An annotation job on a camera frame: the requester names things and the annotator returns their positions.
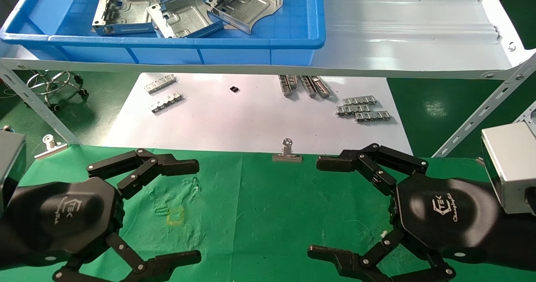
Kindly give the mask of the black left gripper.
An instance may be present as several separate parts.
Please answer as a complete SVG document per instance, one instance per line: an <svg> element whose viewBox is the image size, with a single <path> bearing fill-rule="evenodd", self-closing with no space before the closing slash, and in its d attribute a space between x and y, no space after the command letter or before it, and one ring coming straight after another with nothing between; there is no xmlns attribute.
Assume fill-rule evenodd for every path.
<svg viewBox="0 0 536 282"><path fill-rule="evenodd" d="M8 202L8 269L68 261L54 282L106 282L79 270L111 248L131 267L122 282L166 282L177 267L201 262L199 250L142 260L117 234L124 215L117 189L98 177L19 186Z"/></svg>

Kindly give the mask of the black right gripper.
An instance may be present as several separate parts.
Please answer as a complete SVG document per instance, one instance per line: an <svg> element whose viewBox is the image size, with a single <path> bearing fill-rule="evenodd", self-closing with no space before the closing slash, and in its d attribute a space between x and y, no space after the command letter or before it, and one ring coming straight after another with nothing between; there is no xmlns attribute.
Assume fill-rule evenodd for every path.
<svg viewBox="0 0 536 282"><path fill-rule="evenodd" d="M501 214L490 184L468 179L412 176L396 184L383 167L411 176L427 173L428 163L377 143L338 156L320 156L319 171L357 171L385 196L395 194L397 225L408 233L417 253L425 254L428 269L389 277L378 264L405 239L400 229L387 233L363 256L350 250L311 245L311 259L333 263L339 276L362 282L449 282L456 271L442 259L486 261L487 238Z"/></svg>

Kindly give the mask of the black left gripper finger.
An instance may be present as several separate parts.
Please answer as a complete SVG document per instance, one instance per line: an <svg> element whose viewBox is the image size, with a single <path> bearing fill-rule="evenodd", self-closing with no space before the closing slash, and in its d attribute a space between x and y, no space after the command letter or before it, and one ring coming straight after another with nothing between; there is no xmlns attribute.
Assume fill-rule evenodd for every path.
<svg viewBox="0 0 536 282"><path fill-rule="evenodd" d="M196 174L199 169L199 162L195 159L176 160L172 154L154 154L143 148L100 160L87 167L89 177L104 180L129 173L117 184L118 193L123 199L132 198L159 175L190 175Z"/></svg>

